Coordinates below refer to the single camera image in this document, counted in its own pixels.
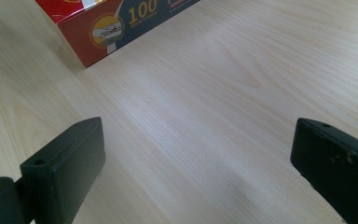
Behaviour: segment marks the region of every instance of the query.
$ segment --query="box top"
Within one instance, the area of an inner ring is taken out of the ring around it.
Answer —
[[[36,3],[58,24],[104,1],[107,0],[36,0]]]

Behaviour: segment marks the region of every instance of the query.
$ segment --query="screw hole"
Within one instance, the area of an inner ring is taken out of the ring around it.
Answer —
[[[35,165],[43,165],[45,163],[44,160],[37,160],[34,162]]]

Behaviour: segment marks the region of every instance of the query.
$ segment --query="light wood grain surface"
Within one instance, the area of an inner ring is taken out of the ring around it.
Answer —
[[[102,117],[75,223],[342,223],[292,167],[299,117],[358,138],[358,1],[201,0],[85,69],[33,0],[0,0],[0,175]]]

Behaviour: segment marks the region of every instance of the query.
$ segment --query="black plastic part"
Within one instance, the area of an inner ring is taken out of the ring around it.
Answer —
[[[358,224],[358,139],[299,119],[291,163],[349,224]]]
[[[100,118],[71,126],[21,165],[16,183],[0,177],[0,224],[72,223],[104,161]]]

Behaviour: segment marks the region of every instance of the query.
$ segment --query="cardboard box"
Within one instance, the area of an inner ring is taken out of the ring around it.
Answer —
[[[36,0],[87,67],[199,0]]]

